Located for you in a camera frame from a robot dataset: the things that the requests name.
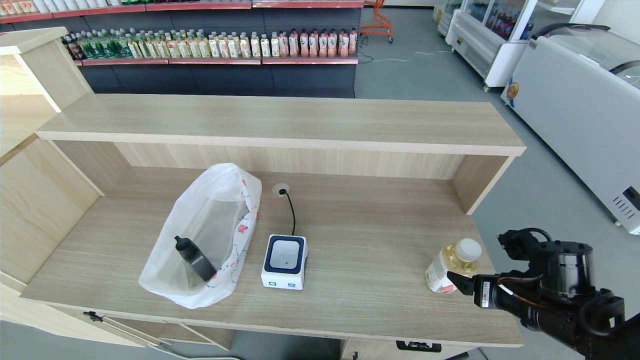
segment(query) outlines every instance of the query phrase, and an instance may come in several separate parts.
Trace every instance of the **chest freezer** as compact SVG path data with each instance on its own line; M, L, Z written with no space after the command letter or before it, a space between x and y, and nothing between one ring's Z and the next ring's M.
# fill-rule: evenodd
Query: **chest freezer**
M530 40L502 99L640 235L639 44L607 26L548 26Z

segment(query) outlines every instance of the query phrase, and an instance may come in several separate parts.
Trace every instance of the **wooden countertop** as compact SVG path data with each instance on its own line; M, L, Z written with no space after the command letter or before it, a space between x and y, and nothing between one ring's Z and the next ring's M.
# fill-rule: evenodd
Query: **wooden countertop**
M43 28L23 31L10 31L0 35L0 55L24 54L29 50L66 35L67 29Z
M48 140L519 156L487 102L88 94L41 127Z
M96 201L22 296L112 316L230 329L522 344L510 314L479 309L460 293L427 289L424 271L444 245L465 237L480 241L451 181L256 173L263 187L260 217L233 294L188 310L145 291L138 277L164 220L201 172L132 168ZM303 291L268 289L260 280L268 236L292 226L288 202L270 191L282 181L292 188L296 233L309 243ZM494 273L486 252L479 265L480 272Z

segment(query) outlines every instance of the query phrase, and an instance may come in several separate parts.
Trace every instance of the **freezer lid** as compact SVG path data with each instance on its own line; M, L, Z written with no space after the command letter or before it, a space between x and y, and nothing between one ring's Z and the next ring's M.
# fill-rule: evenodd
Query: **freezer lid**
M532 38L548 38L614 74L621 70L639 72L640 45L609 30L603 25L553 24L540 29Z

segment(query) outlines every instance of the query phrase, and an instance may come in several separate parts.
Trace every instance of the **drawer handle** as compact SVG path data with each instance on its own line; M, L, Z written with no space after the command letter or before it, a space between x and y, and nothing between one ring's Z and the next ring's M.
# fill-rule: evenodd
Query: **drawer handle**
M442 352L442 345L438 343L433 343L431 346L429 346L427 345L427 343L419 343L417 341L409 341L409 344L407 344L404 341L396 340L396 346L398 347L398 350Z

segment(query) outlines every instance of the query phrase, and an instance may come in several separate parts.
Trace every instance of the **red shelf edge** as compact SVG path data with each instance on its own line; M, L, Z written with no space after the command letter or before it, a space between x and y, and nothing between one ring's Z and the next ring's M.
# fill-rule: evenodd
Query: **red shelf edge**
M106 8L92 8L92 9L80 9L69 10L66 12L53 13L54 19L61 17L74 17L74 16L86 16L86 15L100 15L103 13L138 13L144 12L146 8L144 5L123 5L123 6L108 6Z
M99 65L167 65L167 59L95 59L83 60L83 66Z
M52 13L29 13L20 15L9 15L0 17L0 24L11 24L12 22L34 21L53 19Z
M217 65L260 65L260 59L189 59L177 58L169 59L169 64L217 64Z
M252 7L249 2L242 3L167 3L147 4L148 12L163 12L170 10L247 10Z
M268 65L349 65L357 64L358 58L263 58Z
M364 0L254 1L254 8L363 8Z

